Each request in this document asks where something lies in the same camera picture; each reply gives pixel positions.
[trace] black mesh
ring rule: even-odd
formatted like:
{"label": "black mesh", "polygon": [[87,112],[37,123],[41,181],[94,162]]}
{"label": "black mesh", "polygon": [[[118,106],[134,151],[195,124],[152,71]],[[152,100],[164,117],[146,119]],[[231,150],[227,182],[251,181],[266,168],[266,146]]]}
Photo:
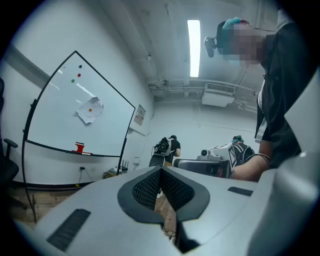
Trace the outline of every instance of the black mesh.
{"label": "black mesh", "polygon": [[160,188],[175,211],[188,203],[195,195],[190,186],[162,169],[136,184],[132,189],[132,194],[139,204],[154,210]]}
{"label": "black mesh", "polygon": [[161,172],[160,186],[175,211],[195,196],[195,191],[190,186],[164,170]]}
{"label": "black mesh", "polygon": [[160,190],[161,169],[136,184],[132,189],[134,199],[144,207],[155,210],[157,194]]}

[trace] wooden floor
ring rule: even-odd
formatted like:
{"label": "wooden floor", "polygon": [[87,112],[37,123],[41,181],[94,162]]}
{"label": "wooden floor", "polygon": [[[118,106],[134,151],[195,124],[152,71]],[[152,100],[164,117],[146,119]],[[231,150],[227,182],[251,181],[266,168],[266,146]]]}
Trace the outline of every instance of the wooden floor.
{"label": "wooden floor", "polygon": [[[29,191],[30,197],[34,195],[35,198],[35,214],[37,220],[45,216],[50,209],[57,206],[65,199],[76,193],[77,190],[71,191],[55,191],[55,192],[42,192],[42,191]],[[24,188],[10,189],[9,194],[19,201],[23,202],[28,208],[27,210],[21,207],[12,206],[10,214],[13,219],[26,223],[29,227],[33,228],[34,217],[30,208],[26,191]],[[171,235],[172,231],[176,231],[176,213],[168,202],[166,196],[163,194],[160,198],[156,199],[155,209],[157,213],[161,214],[164,218],[164,228],[168,234]]]}

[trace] whiteboard frame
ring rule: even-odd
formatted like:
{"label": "whiteboard frame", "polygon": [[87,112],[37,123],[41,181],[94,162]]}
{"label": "whiteboard frame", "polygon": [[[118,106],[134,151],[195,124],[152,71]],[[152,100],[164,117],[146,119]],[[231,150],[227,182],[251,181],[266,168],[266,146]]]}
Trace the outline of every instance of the whiteboard frame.
{"label": "whiteboard frame", "polygon": [[[28,135],[29,135],[29,128],[30,128],[30,124],[31,124],[31,120],[32,120],[32,117],[34,115],[34,112],[35,112],[35,109],[38,105],[38,102],[43,94],[43,92],[45,91],[47,85],[49,84],[49,82],[51,81],[51,79],[54,77],[54,75],[58,72],[58,70],[65,64],[65,62],[70,59],[74,54],[77,54],[81,59],[83,59],[83,61],[85,63],[87,63],[104,81],[106,81],[122,98],[124,98],[132,107],[133,107],[133,112],[132,112],[132,116],[131,116],[131,119],[130,119],[130,122],[128,124],[128,128],[126,129],[126,134],[125,134],[125,137],[124,137],[124,141],[123,141],[123,144],[122,144],[122,151],[121,151],[121,154],[120,155],[102,155],[102,154],[82,154],[82,153],[79,153],[79,152],[75,152],[75,151],[69,151],[69,150],[65,150],[65,149],[60,149],[60,148],[56,148],[56,147],[52,147],[52,146],[47,146],[47,145],[43,145],[43,144],[40,144],[40,143],[37,143],[37,142],[34,142],[32,140],[29,140],[28,139]],[[88,156],[88,157],[109,157],[109,158],[121,158],[122,157],[122,154],[123,154],[123,150],[124,150],[124,145],[125,145],[125,141],[126,141],[126,138],[127,138],[127,134],[128,134],[128,130],[130,128],[130,124],[131,124],[131,121],[132,121],[132,118],[134,116],[136,112],[136,107],[134,105],[132,105],[130,103],[130,101],[128,101],[107,79],[105,79],[77,50],[75,50],[73,53],[71,53],[59,66],[58,68],[53,72],[53,74],[50,76],[50,78],[48,79],[48,81],[46,82],[45,86],[42,88],[38,98],[35,100],[35,102],[33,102],[33,104],[31,104],[31,109],[30,109],[30,112],[29,112],[29,115],[27,117],[27,120],[26,120],[26,123],[25,123],[25,129],[24,129],[24,134],[23,134],[23,139],[30,143],[30,144],[34,144],[34,145],[37,145],[37,146],[40,146],[40,147],[43,147],[43,148],[47,148],[47,149],[51,149],[51,150],[56,150],[56,151],[61,151],[61,152],[65,152],[65,153],[69,153],[69,154],[76,154],[76,155],[82,155],[82,156]]]}

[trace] cable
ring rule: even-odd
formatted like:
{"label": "cable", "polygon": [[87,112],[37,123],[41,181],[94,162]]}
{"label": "cable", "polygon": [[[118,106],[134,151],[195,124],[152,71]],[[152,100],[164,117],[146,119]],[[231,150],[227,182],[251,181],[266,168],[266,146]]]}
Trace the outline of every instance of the cable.
{"label": "cable", "polygon": [[242,164],[245,162],[245,154],[246,154],[246,150],[247,149],[251,149],[251,151],[253,152],[253,154],[255,154],[255,151],[250,147],[250,146],[247,146],[245,149],[244,149],[244,152],[243,152],[243,155],[242,155]]}
{"label": "cable", "polygon": [[176,232],[173,230],[166,230],[166,228],[163,226],[164,232],[168,237],[175,237],[176,236]]}
{"label": "cable", "polygon": [[28,192],[27,182],[26,182],[26,175],[25,175],[25,143],[26,141],[22,140],[22,149],[21,149],[21,166],[22,166],[22,177],[23,177],[23,183],[24,183],[24,189],[26,193],[26,197],[28,198],[32,213],[33,213],[33,221],[34,223],[37,223],[37,215],[36,211],[34,209],[33,204],[31,203],[30,195]]}
{"label": "cable", "polygon": [[82,177],[82,170],[80,170],[80,179],[79,179],[79,182],[78,182],[79,185],[80,185],[81,177]]}
{"label": "cable", "polygon": [[86,168],[84,168],[84,170],[85,170],[86,174],[88,174],[88,176],[89,176],[89,178],[90,178],[91,182],[94,182],[94,181],[92,180],[92,178],[90,177],[89,173],[87,172],[87,169],[86,169]]}
{"label": "cable", "polygon": [[150,124],[151,124],[151,120],[154,118],[155,114],[152,115],[151,119],[150,119],[150,122],[149,122],[149,128],[148,128],[148,132],[146,133],[146,136],[145,136],[145,141],[144,141],[144,145],[143,145],[143,149],[141,151],[141,154],[139,155],[139,158],[138,160],[140,160],[140,157],[142,155],[142,153],[144,152],[145,150],[145,146],[146,146],[146,143],[147,143],[147,139],[148,139],[148,135],[149,135],[149,130],[150,130]]}

